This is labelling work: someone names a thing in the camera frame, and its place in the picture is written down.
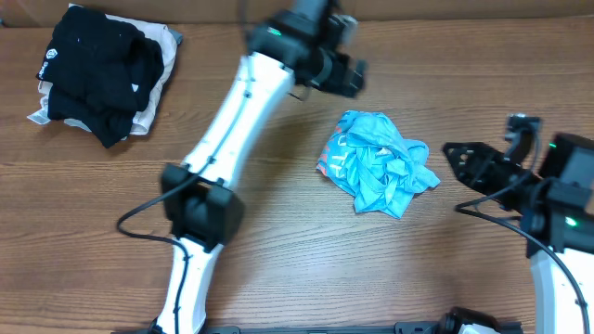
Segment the light blue printed t-shirt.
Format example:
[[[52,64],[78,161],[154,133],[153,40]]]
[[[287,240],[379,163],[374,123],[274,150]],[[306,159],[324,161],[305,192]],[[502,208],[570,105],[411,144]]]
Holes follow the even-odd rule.
[[[426,167],[429,147],[406,139],[381,112],[347,110],[322,149],[316,169],[354,197],[357,213],[400,219],[411,200],[439,186]]]

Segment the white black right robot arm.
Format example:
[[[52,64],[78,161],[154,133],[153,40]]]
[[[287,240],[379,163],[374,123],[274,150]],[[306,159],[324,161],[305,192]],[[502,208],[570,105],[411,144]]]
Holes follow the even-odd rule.
[[[442,150],[460,183],[482,195],[456,205],[456,212],[526,239],[536,332],[592,332],[592,140],[557,133],[536,173],[482,142],[448,142]]]

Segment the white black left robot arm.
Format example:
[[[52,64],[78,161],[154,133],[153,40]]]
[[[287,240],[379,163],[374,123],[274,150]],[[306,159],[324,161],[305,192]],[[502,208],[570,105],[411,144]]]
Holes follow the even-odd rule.
[[[215,263],[236,235],[245,206],[235,190],[252,147],[296,84],[354,97],[366,63],[339,52],[358,22],[344,14],[279,12],[248,39],[235,82],[200,142],[161,175],[174,256],[165,304],[154,333],[198,333]]]

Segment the grey folded garment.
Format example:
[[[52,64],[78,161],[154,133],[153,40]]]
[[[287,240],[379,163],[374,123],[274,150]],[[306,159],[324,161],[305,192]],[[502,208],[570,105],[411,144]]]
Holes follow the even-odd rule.
[[[177,32],[171,28],[168,29],[169,33],[173,36],[173,38],[175,39],[175,43],[177,45],[181,45],[183,42],[183,34],[180,32]]]

